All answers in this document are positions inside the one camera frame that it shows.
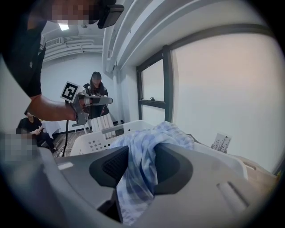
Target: air vent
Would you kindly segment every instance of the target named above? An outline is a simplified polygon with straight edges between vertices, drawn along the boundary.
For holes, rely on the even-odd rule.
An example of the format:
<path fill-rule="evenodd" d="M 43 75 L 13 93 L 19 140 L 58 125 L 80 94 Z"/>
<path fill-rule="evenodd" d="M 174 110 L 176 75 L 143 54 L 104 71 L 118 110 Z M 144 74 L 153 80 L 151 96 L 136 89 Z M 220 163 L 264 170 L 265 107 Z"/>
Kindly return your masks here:
<path fill-rule="evenodd" d="M 59 38 L 56 38 L 56 39 L 53 39 L 51 41 L 48 41 L 45 43 L 45 46 L 46 48 L 53 48 L 53 47 L 56 47 L 58 45 L 61 45 L 64 43 L 64 40 L 62 37 L 59 37 Z"/>

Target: man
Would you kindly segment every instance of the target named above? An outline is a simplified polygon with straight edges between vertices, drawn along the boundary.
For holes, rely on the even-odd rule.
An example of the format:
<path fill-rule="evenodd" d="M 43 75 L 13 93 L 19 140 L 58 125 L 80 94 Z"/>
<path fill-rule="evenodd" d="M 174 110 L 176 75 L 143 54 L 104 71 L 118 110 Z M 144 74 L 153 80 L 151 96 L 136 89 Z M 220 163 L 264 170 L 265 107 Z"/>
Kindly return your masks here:
<path fill-rule="evenodd" d="M 45 57 L 45 41 L 41 32 L 47 20 L 77 23 L 78 20 L 88 20 L 88 14 L 96 19 L 96 15 L 102 11 L 99 2 L 39 0 L 20 17 L 18 28 L 7 44 L 3 57 L 15 80 L 31 98 L 28 110 L 33 115 L 48 121 L 76 120 L 75 111 L 70 105 L 51 101 L 41 94 L 41 68 Z"/>
<path fill-rule="evenodd" d="M 37 117 L 31 115 L 28 111 L 25 111 L 24 114 L 27 118 L 23 120 L 21 127 L 23 129 L 26 129 L 28 133 L 34 135 L 38 142 L 45 140 L 50 150 L 52 152 L 56 152 L 57 148 L 55 148 L 53 144 L 53 139 L 50 138 L 48 133 L 42 132 L 44 127 L 42 126 L 40 120 Z"/>

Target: black t-shirt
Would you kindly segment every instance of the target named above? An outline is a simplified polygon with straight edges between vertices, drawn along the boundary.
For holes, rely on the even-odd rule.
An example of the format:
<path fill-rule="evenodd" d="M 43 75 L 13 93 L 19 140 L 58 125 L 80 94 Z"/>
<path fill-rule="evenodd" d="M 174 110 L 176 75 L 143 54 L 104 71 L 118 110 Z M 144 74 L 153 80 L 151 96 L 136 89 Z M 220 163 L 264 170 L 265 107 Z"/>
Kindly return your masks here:
<path fill-rule="evenodd" d="M 29 96 L 41 94 L 41 68 L 45 57 L 45 41 L 41 35 L 46 21 L 27 30 L 27 14 L 21 17 L 16 35 L 3 53 L 12 76 Z"/>
<path fill-rule="evenodd" d="M 90 95 L 96 95 L 99 97 L 109 96 L 108 91 L 107 91 L 106 87 L 103 86 L 103 84 L 101 84 L 99 88 L 95 88 L 93 91 L 90 91 Z M 109 111 L 107 105 L 91 106 L 90 111 L 89 111 L 89 118 L 94 119 L 94 118 L 97 118 L 99 116 L 105 116 L 109 112 L 110 111 Z"/>
<path fill-rule="evenodd" d="M 40 120 L 34 116 L 34 122 L 30 122 L 28 118 L 23 120 L 22 128 L 26 129 L 27 132 L 32 132 L 41 126 Z"/>

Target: ceiling light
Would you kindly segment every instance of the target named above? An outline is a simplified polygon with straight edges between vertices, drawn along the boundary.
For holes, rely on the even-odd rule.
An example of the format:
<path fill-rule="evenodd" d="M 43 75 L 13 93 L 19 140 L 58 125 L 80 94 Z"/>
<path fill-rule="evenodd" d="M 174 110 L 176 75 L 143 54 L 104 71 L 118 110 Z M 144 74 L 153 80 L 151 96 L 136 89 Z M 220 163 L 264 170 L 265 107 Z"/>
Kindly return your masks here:
<path fill-rule="evenodd" d="M 58 24 L 62 31 L 69 29 L 67 24 L 60 24 L 60 23 Z"/>

